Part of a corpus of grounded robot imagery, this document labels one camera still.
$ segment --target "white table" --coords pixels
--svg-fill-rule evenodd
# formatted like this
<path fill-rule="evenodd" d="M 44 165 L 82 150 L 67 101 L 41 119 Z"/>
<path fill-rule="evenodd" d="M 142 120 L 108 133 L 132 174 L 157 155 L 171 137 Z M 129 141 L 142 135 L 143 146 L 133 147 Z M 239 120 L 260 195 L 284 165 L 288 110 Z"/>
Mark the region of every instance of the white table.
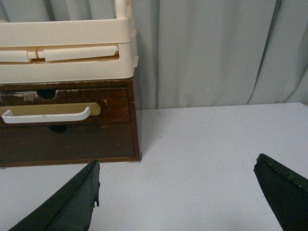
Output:
<path fill-rule="evenodd" d="M 143 111 L 141 163 L 101 164 L 90 231 L 279 231 L 254 175 L 265 153 L 308 178 L 300 103 Z M 0 170 L 0 231 L 84 165 Z"/>

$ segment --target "plastic handle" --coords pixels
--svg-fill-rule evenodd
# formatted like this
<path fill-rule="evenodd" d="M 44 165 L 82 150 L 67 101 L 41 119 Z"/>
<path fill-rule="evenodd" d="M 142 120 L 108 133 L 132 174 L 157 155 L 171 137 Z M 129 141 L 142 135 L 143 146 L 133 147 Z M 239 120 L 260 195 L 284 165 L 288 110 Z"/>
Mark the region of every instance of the plastic handle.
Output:
<path fill-rule="evenodd" d="M 52 114 L 52 115 L 13 115 L 11 110 L 7 110 L 2 119 L 7 124 L 23 124 L 23 123 L 46 123 L 46 122 L 64 122 L 64 121 L 80 121 L 89 117 L 91 113 L 90 107 L 86 107 L 83 112 L 71 114 Z"/>
<path fill-rule="evenodd" d="M 115 13 L 117 19 L 127 18 L 127 0 L 115 0 Z"/>

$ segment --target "plastic storage basket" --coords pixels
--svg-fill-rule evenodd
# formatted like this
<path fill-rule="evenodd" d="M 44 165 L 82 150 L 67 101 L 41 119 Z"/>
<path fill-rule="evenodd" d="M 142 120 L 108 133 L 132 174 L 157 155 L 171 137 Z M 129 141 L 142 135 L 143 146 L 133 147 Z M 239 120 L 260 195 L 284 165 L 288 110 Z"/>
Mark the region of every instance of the plastic storage basket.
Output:
<path fill-rule="evenodd" d="M 129 0 L 116 19 L 0 23 L 0 83 L 129 78 L 138 63 Z"/>

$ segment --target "drawer hole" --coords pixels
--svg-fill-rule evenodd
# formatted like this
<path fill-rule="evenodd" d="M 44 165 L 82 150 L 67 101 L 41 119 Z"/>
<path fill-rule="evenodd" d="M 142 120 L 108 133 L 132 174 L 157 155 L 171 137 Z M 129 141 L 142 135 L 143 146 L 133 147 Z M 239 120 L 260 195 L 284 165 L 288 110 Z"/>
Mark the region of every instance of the drawer hole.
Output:
<path fill-rule="evenodd" d="M 37 94 L 41 99 L 52 100 L 56 96 L 56 89 L 37 90 Z"/>
<path fill-rule="evenodd" d="M 51 131 L 62 133 L 67 130 L 67 125 L 51 125 L 49 126 L 49 128 Z"/>

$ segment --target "wooden drawer unit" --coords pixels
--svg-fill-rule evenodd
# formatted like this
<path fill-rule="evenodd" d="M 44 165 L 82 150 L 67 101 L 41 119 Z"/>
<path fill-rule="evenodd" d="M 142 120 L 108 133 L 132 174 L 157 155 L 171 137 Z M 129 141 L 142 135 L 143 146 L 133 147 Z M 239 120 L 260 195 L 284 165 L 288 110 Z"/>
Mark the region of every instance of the wooden drawer unit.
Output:
<path fill-rule="evenodd" d="M 137 69 L 134 77 L 122 80 L 0 84 L 0 93 L 1 115 L 7 110 L 24 116 L 91 109 L 80 121 L 11 124 L 1 118 L 1 167 L 141 159 Z"/>

